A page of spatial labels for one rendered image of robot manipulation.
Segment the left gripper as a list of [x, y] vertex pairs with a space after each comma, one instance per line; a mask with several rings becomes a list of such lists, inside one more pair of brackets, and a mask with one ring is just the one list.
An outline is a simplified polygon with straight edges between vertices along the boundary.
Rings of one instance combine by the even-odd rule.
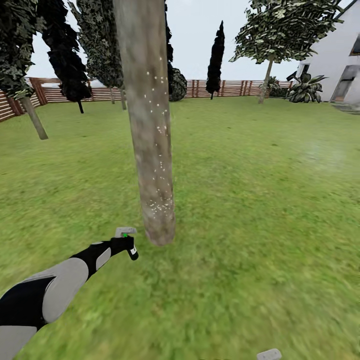
[[135, 247], [134, 239], [133, 237], [115, 237], [112, 238], [111, 241], [114, 240], [118, 244], [118, 250], [117, 253], [122, 252], [123, 250], [132, 250]]

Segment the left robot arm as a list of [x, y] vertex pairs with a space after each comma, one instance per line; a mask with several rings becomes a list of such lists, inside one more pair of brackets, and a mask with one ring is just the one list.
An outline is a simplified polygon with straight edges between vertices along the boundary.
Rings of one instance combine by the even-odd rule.
[[[48, 322], [57, 321], [79, 289], [112, 256], [135, 247], [135, 227], [118, 227], [115, 238], [92, 243], [65, 261], [27, 277], [0, 298], [0, 360], [12, 360]], [[127, 235], [127, 236], [126, 236]]]

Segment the pesticide atomizer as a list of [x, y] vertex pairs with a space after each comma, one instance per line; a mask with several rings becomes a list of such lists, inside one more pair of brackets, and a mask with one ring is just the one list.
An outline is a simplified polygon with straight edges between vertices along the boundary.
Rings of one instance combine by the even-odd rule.
[[136, 247], [134, 247], [133, 249], [128, 249], [127, 251], [133, 261], [135, 261], [139, 258], [139, 254], [137, 252]]

